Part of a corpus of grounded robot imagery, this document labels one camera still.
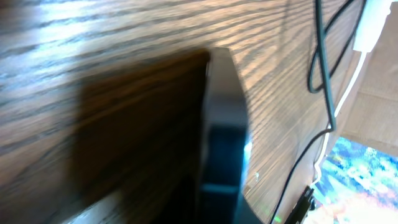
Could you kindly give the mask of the blue Galaxy S24+ smartphone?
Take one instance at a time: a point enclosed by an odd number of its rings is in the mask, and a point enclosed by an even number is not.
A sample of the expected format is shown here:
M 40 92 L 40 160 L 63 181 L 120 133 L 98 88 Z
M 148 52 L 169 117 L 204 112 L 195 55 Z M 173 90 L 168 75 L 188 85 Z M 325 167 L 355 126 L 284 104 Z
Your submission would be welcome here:
M 260 223 L 244 199 L 251 156 L 248 104 L 228 48 L 210 50 L 201 113 L 198 223 Z

